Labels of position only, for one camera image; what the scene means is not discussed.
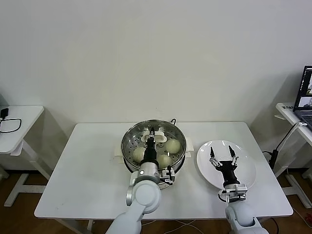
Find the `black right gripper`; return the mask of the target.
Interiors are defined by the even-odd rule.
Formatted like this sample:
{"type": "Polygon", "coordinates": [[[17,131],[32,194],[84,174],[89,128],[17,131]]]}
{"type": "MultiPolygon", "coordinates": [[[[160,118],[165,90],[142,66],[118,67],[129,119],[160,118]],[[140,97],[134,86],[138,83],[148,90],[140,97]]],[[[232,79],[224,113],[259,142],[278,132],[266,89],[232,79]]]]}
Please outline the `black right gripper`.
{"type": "Polygon", "coordinates": [[[229,151],[232,158],[232,161],[221,161],[219,162],[215,158],[215,154],[213,151],[213,148],[210,147],[210,163],[216,168],[217,171],[222,173],[224,182],[223,186],[228,186],[231,184],[239,184],[239,181],[237,180],[237,177],[234,173],[234,171],[237,168],[237,160],[238,156],[236,156],[235,151],[232,149],[232,147],[229,145],[229,151]]]}

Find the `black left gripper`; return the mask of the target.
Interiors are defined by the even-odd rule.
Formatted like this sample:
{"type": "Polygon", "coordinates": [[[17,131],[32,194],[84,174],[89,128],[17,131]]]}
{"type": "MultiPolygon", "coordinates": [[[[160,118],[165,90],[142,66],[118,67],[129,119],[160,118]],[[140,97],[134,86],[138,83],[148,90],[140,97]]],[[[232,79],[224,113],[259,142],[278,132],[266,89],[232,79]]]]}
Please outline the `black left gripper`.
{"type": "Polygon", "coordinates": [[[144,156],[142,163],[145,162],[152,162],[152,163],[157,163],[156,160],[156,143],[154,141],[155,139],[155,129],[152,127],[149,131],[149,136],[146,142],[146,149],[144,151],[144,156]]]}

